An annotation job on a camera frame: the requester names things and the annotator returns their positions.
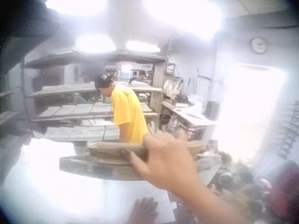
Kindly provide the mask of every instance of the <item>shirt sleeve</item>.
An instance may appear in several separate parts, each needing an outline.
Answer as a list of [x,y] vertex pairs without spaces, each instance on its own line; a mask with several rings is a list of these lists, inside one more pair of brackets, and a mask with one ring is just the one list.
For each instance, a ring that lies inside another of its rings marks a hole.
[[114,125],[130,123],[130,108],[126,99],[117,99],[113,105]]

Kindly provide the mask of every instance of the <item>yellow t-shirt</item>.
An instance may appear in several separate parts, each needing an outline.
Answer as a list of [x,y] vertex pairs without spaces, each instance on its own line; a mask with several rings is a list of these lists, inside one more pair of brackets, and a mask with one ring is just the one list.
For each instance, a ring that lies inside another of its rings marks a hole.
[[148,131],[145,118],[136,94],[130,88],[117,84],[111,94],[116,126],[129,123],[128,142],[142,143]]

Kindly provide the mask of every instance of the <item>black speaker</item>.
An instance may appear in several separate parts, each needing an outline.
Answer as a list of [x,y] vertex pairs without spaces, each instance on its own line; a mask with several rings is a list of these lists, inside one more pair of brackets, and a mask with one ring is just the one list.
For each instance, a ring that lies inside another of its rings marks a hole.
[[217,120],[220,104],[215,101],[208,101],[206,104],[205,117],[209,120]]

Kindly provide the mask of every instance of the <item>fluorescent light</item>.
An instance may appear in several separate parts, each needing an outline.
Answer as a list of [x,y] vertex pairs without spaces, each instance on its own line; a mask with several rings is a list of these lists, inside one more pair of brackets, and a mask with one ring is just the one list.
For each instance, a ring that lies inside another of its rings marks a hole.
[[143,43],[140,41],[128,41],[126,43],[126,48],[132,51],[139,52],[160,52],[161,49],[154,44]]
[[121,71],[124,73],[129,73],[132,70],[132,66],[130,64],[123,64],[121,66]]
[[207,0],[144,0],[148,12],[203,39],[210,39],[221,26],[221,11]]
[[105,9],[106,0],[48,0],[46,6],[68,15],[96,15]]
[[112,40],[109,37],[101,34],[87,34],[80,36],[76,40],[76,47],[80,51],[91,54],[115,50],[115,45]]

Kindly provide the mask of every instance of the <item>man's arm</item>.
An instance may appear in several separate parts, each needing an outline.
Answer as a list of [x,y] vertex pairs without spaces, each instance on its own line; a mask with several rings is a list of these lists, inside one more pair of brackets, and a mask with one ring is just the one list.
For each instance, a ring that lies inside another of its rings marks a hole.
[[119,128],[120,128],[120,140],[119,140],[119,142],[128,142],[129,123],[119,125]]
[[147,163],[133,152],[123,153],[141,178],[181,198],[205,223],[243,224],[240,213],[199,180],[186,143],[183,133],[177,139],[169,133],[146,134],[143,144],[149,151]]

